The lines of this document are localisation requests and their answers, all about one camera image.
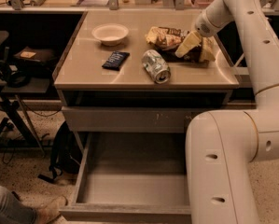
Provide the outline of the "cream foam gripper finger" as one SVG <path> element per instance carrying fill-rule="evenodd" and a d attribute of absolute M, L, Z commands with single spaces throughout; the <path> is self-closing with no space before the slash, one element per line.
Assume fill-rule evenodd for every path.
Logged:
<path fill-rule="evenodd" d="M 191 31 L 179 45 L 175 51 L 175 56 L 178 58 L 184 57 L 189 51 L 199 46 L 202 42 L 202 36 L 197 31 Z"/>
<path fill-rule="evenodd" d="M 202 49 L 199 57 L 199 62 L 214 62 L 216 57 L 214 55 L 214 38 L 203 37 L 202 38 Z"/>

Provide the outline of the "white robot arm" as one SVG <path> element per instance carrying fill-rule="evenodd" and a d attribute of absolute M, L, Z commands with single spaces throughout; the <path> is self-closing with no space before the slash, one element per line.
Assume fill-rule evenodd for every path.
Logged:
<path fill-rule="evenodd" d="M 260 224 L 248 174 L 251 161 L 279 159 L 279 39 L 264 0 L 215 0 L 195 21 L 202 36 L 234 22 L 256 101 L 254 109 L 196 116 L 186 134 L 192 224 Z"/>

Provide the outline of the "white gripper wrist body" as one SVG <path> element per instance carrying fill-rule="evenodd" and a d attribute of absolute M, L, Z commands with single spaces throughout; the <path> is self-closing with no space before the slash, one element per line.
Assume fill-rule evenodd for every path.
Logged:
<path fill-rule="evenodd" d="M 217 33 L 216 27 L 204 14 L 200 14 L 196 19 L 195 30 L 203 37 L 210 37 Z"/>

